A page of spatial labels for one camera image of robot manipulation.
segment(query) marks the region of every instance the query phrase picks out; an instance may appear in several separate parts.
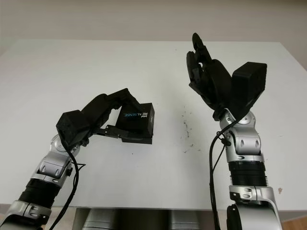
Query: white table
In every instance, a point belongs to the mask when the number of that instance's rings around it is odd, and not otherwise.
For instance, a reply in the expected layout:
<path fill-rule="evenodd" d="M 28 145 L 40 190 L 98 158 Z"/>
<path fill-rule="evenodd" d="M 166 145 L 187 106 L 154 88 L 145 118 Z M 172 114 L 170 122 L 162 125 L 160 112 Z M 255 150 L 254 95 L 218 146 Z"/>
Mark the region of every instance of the white table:
<path fill-rule="evenodd" d="M 205 44 L 231 73 L 247 61 L 268 64 L 266 90 L 252 108 L 266 174 L 280 210 L 307 210 L 306 71 L 280 43 Z M 77 157 L 87 166 L 71 205 L 210 210 L 208 151 L 219 124 L 188 86 L 190 50 L 191 42 L 18 41 L 0 57 L 0 203 L 24 190 L 63 112 L 127 87 L 154 105 L 153 145 L 91 137 Z M 224 155 L 215 171 L 219 209 L 232 203 L 229 175 Z M 71 183 L 55 205 L 63 205 Z"/>

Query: silver arm segment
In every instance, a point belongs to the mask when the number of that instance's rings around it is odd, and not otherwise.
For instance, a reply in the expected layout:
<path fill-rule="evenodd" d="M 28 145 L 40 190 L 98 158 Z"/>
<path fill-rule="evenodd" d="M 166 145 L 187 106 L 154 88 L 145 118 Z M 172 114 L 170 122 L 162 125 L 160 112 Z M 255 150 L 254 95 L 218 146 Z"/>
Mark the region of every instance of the silver arm segment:
<path fill-rule="evenodd" d="M 234 118 L 228 111 L 220 121 L 220 126 L 223 129 L 232 122 L 234 122 Z M 230 165 L 233 182 L 233 185 L 229 186 L 230 198 L 236 202 L 235 205 L 228 207 L 229 212 L 238 213 L 242 230 L 282 230 L 273 189 L 266 186 L 264 157 L 260 150 L 261 141 L 255 130 L 255 123 L 255 116 L 252 112 L 249 112 L 224 133 L 226 139 L 230 142 L 230 146 L 226 146 L 226 157 Z M 241 166 L 254 162 L 263 164 L 262 178 L 265 181 L 262 181 L 262 183 L 265 186 L 257 184 L 261 183 L 258 178 L 256 180 L 254 177 L 249 178 L 249 173 L 243 179 L 242 177 L 236 178 L 237 172 L 241 173 L 240 170 L 248 170 Z M 231 168 L 231 164 L 238 166 L 236 172 L 234 168 Z M 233 218 L 233 216 L 228 215 L 227 210 L 227 219 L 229 218 Z"/>
<path fill-rule="evenodd" d="M 79 150 L 79 146 L 75 147 L 71 151 L 73 156 L 76 156 Z M 48 154 L 42 159 L 31 176 L 26 190 L 19 200 L 15 200 L 10 206 L 0 224 L 0 229 L 14 230 L 19 229 L 20 226 L 28 229 L 37 229 L 39 226 L 46 224 L 51 214 L 54 197 L 58 194 L 71 172 L 71 158 L 63 148 L 59 136 L 56 135 L 51 140 Z M 33 191 L 35 186 L 41 186 L 45 191 L 38 189 L 37 193 L 35 193 Z M 48 188 L 52 188 L 54 192 L 48 193 Z M 36 199 L 35 196 L 37 195 L 40 195 L 41 199 Z M 37 204 L 45 198 L 50 202 Z"/>

